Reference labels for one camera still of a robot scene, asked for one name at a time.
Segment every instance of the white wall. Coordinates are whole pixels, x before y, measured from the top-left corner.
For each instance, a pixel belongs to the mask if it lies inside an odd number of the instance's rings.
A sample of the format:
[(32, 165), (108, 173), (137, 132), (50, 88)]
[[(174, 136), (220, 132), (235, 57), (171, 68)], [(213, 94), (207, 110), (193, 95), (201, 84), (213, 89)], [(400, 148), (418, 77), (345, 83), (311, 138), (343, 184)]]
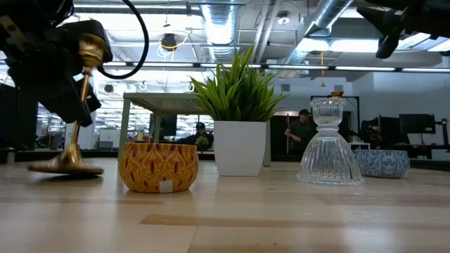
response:
[[(435, 114), (436, 120), (450, 119), (447, 110), (449, 80), (449, 74), (375, 72), (356, 80), (352, 90), (355, 96), (360, 96), (361, 120), (378, 115), (398, 117), (399, 114), (421, 113)], [(420, 143), (418, 134), (409, 134), (409, 139), (411, 143)], [(424, 141), (443, 144), (442, 127), (436, 126), (436, 134), (424, 134)], [(433, 159), (450, 160), (450, 154), (433, 150)]]
[[(327, 96), (335, 90), (335, 85), (343, 85), (344, 96), (353, 96), (352, 83), (347, 82), (343, 77), (326, 77), (325, 87), (322, 87), (322, 78), (311, 80), (310, 78), (289, 78), (289, 79), (274, 79), (276, 94), (281, 92), (282, 84), (290, 84), (290, 95), (282, 100), (279, 106), (283, 111), (290, 111), (290, 114), (298, 115), (301, 109), (311, 110), (309, 102), (311, 96)], [(356, 116), (356, 100), (350, 99), (344, 107), (345, 111), (352, 112), (352, 128), (357, 129)]]

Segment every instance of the white square planter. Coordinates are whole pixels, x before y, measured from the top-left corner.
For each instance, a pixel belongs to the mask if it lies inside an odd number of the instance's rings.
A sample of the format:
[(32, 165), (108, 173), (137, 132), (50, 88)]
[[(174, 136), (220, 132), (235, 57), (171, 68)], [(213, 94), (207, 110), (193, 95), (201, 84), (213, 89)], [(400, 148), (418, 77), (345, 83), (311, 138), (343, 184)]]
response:
[(220, 176), (258, 176), (266, 148), (266, 122), (214, 122)]

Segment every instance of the white label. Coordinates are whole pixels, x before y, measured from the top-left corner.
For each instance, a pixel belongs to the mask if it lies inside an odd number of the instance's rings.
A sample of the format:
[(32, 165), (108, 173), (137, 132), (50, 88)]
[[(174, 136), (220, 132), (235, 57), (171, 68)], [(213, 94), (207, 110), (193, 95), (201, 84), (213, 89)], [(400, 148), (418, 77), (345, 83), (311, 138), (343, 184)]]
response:
[(160, 193), (171, 193), (172, 190), (172, 180), (166, 180), (160, 182)]

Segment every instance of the green plant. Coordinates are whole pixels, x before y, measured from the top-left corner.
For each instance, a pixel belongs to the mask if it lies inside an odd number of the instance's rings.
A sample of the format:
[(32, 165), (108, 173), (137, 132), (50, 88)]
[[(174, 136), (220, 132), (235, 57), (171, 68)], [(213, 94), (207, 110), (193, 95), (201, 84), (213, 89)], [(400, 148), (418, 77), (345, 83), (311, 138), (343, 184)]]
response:
[(200, 104), (213, 120), (266, 122), (279, 110), (278, 103), (287, 95), (273, 99), (269, 85), (274, 76), (257, 74), (248, 65), (252, 52), (253, 46), (245, 55), (236, 54), (231, 68), (217, 64), (215, 78), (206, 83), (191, 78)]
[(204, 136), (199, 136), (197, 140), (195, 140), (195, 144), (197, 145), (197, 149), (199, 151), (205, 151), (207, 150), (207, 147), (210, 144), (210, 142), (208, 141), (208, 138)]

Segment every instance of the potted plant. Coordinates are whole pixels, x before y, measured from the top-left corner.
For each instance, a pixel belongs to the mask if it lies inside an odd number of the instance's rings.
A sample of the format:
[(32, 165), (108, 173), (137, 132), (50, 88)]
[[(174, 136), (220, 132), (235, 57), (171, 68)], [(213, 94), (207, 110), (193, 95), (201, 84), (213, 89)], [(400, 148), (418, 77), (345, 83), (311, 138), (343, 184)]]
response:
[(236, 54), (231, 68), (219, 63), (214, 79), (192, 79), (196, 96), (214, 120), (214, 156), (220, 176), (258, 176), (266, 146), (266, 122), (278, 111), (269, 88), (273, 75), (257, 74), (249, 64), (253, 47)]

